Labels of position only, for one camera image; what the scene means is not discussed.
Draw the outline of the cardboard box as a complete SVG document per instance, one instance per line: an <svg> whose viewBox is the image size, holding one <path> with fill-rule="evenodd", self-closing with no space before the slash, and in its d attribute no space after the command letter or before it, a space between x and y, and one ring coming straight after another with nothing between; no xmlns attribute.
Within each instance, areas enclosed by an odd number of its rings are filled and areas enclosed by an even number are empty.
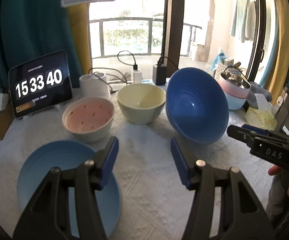
<svg viewBox="0 0 289 240"><path fill-rule="evenodd" d="M14 114L11 104L0 113L0 140L3 140L5 134L14 120Z"/></svg>

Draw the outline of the dark blue bowl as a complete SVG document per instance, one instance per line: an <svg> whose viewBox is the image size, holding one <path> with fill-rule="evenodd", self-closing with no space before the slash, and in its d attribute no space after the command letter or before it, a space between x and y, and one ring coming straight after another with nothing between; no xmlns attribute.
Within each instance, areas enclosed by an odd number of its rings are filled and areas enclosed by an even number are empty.
<svg viewBox="0 0 289 240"><path fill-rule="evenodd" d="M217 81L198 68L177 70L166 91L166 113L173 128L198 144L212 144L226 131L229 109Z"/></svg>

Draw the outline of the tablet showing clock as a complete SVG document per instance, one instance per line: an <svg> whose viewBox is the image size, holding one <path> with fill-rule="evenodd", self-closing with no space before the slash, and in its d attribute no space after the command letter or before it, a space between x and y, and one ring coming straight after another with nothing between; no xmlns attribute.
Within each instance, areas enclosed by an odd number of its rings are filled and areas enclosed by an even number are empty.
<svg viewBox="0 0 289 240"><path fill-rule="evenodd" d="M42 111L72 99L68 59L64 50L27 61L8 72L14 117Z"/></svg>

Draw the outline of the small white box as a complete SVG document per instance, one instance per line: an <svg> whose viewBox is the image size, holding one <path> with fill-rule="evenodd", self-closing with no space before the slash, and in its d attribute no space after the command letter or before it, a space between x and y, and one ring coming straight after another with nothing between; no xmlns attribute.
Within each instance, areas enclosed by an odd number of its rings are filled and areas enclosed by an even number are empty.
<svg viewBox="0 0 289 240"><path fill-rule="evenodd" d="M10 100L10 95L8 93L0 93L0 111L3 111Z"/></svg>

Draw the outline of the white phone charger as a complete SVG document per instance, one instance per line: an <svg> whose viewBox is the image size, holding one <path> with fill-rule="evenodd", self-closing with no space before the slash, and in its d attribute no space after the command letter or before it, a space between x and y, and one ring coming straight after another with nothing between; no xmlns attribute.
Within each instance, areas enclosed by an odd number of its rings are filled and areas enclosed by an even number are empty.
<svg viewBox="0 0 289 240"><path fill-rule="evenodd" d="M142 72L137 64L133 65L133 83L142 83Z"/></svg>

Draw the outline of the light blue plate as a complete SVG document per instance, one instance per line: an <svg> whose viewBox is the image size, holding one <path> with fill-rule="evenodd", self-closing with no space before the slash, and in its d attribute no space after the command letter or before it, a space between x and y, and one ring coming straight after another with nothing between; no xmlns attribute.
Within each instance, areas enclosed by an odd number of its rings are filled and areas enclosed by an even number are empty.
<svg viewBox="0 0 289 240"><path fill-rule="evenodd" d="M60 140L36 149L22 166L17 197L22 210L14 239L107 239L117 226L121 196L112 174L94 184L97 151Z"/></svg>

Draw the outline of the cream bowl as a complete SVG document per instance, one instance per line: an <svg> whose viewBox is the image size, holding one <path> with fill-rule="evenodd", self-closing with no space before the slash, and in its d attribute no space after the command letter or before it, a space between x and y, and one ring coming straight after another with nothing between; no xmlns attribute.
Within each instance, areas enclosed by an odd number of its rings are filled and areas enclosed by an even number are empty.
<svg viewBox="0 0 289 240"><path fill-rule="evenodd" d="M162 112L166 92L155 85L134 83L121 88L116 98L122 114L129 122L147 125Z"/></svg>

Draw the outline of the black power adapter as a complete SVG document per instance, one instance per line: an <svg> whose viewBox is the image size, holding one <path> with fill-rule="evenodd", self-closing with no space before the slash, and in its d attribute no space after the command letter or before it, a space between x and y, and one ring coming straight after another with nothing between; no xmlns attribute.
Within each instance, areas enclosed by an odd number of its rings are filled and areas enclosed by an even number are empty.
<svg viewBox="0 0 289 240"><path fill-rule="evenodd" d="M163 64L163 60L159 59L157 64L153 65L153 83L162 86L166 83L167 67Z"/></svg>

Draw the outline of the steel thermos bottle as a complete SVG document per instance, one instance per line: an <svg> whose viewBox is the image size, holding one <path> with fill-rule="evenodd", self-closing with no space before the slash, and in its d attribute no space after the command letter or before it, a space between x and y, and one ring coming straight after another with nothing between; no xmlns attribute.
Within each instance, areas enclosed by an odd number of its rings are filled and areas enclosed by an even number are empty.
<svg viewBox="0 0 289 240"><path fill-rule="evenodd" d="M289 85L284 86L272 112L277 121L275 132L279 132L289 119Z"/></svg>

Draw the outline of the pink speckled bowl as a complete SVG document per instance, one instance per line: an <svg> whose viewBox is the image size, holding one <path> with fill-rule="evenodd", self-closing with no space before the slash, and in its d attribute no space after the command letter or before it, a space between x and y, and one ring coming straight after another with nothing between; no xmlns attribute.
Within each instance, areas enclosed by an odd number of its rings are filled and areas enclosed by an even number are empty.
<svg viewBox="0 0 289 240"><path fill-rule="evenodd" d="M113 103L105 98L82 98L67 107L62 124L77 140L91 143L105 138L115 115Z"/></svg>

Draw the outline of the white lamp base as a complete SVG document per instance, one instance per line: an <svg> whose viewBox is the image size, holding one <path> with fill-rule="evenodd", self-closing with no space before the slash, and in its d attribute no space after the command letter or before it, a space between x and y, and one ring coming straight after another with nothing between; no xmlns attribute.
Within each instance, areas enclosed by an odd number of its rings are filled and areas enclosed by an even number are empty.
<svg viewBox="0 0 289 240"><path fill-rule="evenodd" d="M105 73L85 74L79 78L82 97L110 99L109 85Z"/></svg>

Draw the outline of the yellow curtain right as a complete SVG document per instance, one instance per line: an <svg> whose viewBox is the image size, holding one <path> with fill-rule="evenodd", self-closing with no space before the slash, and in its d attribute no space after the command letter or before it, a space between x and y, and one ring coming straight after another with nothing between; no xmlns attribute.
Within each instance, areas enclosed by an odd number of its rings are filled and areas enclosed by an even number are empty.
<svg viewBox="0 0 289 240"><path fill-rule="evenodd" d="M269 87L274 102L284 87L289 69L289 1L277 0L277 9L279 25L278 53Z"/></svg>

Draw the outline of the yellow curtain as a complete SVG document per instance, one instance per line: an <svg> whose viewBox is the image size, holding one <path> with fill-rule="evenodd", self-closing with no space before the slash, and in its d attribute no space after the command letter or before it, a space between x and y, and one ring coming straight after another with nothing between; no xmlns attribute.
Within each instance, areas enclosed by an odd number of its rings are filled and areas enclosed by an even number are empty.
<svg viewBox="0 0 289 240"><path fill-rule="evenodd" d="M79 63L77 79L84 74L88 74L88 70L91 68L88 5L85 2L67 8L72 38Z"/></svg>
<svg viewBox="0 0 289 240"><path fill-rule="evenodd" d="M289 1L277 0L277 9L279 25L278 53L269 87L274 102L284 87L289 69Z"/></svg>

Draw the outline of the hanging teal towel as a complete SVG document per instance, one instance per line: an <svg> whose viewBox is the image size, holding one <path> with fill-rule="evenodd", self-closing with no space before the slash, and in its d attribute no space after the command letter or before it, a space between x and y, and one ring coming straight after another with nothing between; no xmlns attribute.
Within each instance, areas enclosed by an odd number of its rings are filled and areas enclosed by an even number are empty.
<svg viewBox="0 0 289 240"><path fill-rule="evenodd" d="M253 41L256 28L255 2L251 0L237 0L231 23L230 35L240 40Z"/></svg>

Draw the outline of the teal curtain left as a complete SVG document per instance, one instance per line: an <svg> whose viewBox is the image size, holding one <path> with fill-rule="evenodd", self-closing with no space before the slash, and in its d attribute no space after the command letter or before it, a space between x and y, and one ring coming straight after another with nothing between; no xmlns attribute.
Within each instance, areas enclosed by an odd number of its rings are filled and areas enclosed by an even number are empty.
<svg viewBox="0 0 289 240"><path fill-rule="evenodd" d="M11 68L59 50L67 53L70 78L79 86L81 64L69 16L61 0L0 0L0 87Z"/></svg>

